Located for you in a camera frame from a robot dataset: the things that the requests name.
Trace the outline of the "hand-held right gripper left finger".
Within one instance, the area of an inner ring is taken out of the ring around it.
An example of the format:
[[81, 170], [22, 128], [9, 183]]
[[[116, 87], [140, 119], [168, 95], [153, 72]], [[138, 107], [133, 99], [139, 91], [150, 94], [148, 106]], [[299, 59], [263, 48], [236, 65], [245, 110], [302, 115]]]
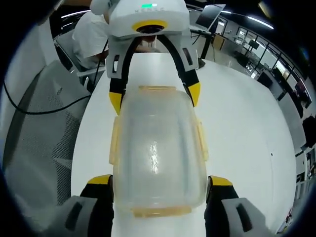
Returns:
[[61, 206], [54, 219], [56, 237], [110, 237], [114, 219], [113, 175], [90, 179], [79, 196]]

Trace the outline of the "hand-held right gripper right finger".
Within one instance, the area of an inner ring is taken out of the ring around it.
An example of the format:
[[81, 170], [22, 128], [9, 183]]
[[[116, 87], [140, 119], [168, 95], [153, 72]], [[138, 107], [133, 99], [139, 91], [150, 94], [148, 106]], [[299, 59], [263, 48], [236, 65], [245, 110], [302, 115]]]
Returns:
[[207, 237], [273, 236], [261, 211], [218, 176], [208, 177], [204, 219]]

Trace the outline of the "person's left hand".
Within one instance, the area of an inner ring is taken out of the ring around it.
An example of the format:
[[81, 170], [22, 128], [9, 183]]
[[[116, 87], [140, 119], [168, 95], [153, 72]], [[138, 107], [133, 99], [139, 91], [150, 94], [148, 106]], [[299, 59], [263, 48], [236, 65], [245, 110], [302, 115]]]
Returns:
[[116, 0], [92, 0], [90, 10], [95, 15], [103, 15], [116, 4]]

